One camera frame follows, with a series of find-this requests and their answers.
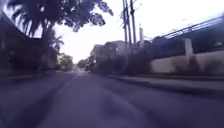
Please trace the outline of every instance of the sky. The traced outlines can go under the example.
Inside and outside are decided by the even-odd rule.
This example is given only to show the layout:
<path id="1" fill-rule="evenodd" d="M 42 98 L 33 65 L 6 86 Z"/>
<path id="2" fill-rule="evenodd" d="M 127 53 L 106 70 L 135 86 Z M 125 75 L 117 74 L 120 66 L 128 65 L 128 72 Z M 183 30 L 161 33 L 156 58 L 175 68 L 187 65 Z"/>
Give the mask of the sky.
<path id="1" fill-rule="evenodd" d="M 119 17 L 123 8 L 122 0 L 104 1 L 114 12 L 114 16 L 102 13 L 106 25 L 99 27 L 87 24 L 77 33 L 66 26 L 55 26 L 57 35 L 63 36 L 62 39 L 65 42 L 61 52 L 73 56 L 74 62 L 87 58 L 95 44 L 124 40 L 123 28 L 120 27 L 123 21 Z M 134 8 L 136 9 L 136 35 L 139 40 L 140 26 L 144 30 L 146 39 L 153 38 L 223 14 L 224 1 L 137 0 Z"/>

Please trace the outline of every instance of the asphalt road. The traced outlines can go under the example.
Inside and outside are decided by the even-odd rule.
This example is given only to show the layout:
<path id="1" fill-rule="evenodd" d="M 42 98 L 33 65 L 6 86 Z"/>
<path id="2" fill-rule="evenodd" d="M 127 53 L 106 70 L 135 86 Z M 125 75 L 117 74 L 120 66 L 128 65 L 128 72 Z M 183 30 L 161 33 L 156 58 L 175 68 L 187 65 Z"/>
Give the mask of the asphalt road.
<path id="1" fill-rule="evenodd" d="M 96 75 L 57 73 L 9 92 L 0 94 L 6 128 L 224 127 L 223 100 Z"/>

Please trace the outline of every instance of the curb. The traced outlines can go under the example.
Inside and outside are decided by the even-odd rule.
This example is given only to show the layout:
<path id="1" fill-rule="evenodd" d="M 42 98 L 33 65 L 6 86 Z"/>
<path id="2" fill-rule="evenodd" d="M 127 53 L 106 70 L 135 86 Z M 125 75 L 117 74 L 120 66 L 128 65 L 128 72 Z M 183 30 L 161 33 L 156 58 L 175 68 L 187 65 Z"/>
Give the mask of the curb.
<path id="1" fill-rule="evenodd" d="M 177 76 L 177 75 L 136 75 L 144 78 L 158 78 L 158 79 L 176 79 L 176 80 L 191 80 L 191 81 L 224 81 L 224 76 Z"/>
<path id="2" fill-rule="evenodd" d="M 138 80 L 131 80 L 125 79 L 116 76 L 109 76 L 109 78 L 125 82 L 131 84 L 133 86 L 142 86 L 149 89 L 155 89 L 159 91 L 168 91 L 174 93 L 182 93 L 194 96 L 201 96 L 206 98 L 215 98 L 219 100 L 224 100 L 224 90 L 218 90 L 214 88 L 202 88 L 202 87 L 189 87 L 189 86 L 176 86 L 176 85 L 169 85 L 169 84 L 156 84 L 150 83 L 147 81 L 138 81 Z"/>

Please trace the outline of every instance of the concrete wall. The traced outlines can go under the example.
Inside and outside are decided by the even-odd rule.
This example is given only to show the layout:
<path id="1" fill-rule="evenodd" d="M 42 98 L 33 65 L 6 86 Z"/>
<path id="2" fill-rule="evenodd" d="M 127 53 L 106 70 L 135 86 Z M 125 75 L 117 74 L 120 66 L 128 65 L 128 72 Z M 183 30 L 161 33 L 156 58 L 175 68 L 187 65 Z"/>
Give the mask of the concrete wall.
<path id="1" fill-rule="evenodd" d="M 224 74 L 224 51 L 195 54 L 195 57 L 201 71 L 204 71 L 210 65 L 210 67 L 213 67 L 211 74 Z M 150 63 L 152 73 L 174 73 L 177 67 L 186 69 L 187 65 L 188 59 L 186 56 L 156 59 Z"/>

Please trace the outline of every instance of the railing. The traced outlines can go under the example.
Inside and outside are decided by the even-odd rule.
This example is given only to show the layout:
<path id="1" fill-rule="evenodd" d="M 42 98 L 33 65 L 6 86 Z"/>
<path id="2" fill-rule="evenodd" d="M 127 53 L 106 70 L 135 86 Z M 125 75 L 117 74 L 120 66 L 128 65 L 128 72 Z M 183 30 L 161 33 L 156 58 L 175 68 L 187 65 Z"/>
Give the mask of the railing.
<path id="1" fill-rule="evenodd" d="M 160 37 L 165 37 L 167 39 L 171 39 L 171 38 L 174 38 L 176 36 L 180 36 L 180 35 L 183 35 L 183 34 L 186 34 L 186 33 L 190 33 L 192 31 L 196 31 L 196 30 L 200 30 L 202 28 L 211 27 L 213 25 L 221 24 L 223 22 L 223 19 L 224 19 L 223 16 L 218 17 L 218 18 L 214 18 L 214 19 L 210 19 L 208 21 L 205 21 L 205 22 L 202 22 L 202 23 L 199 23 L 199 24 L 195 24 L 195 25 L 192 25 L 192 26 L 187 27 L 187 28 L 183 28 L 183 29 L 177 30 L 175 32 L 171 32 L 171 33 L 162 35 Z"/>

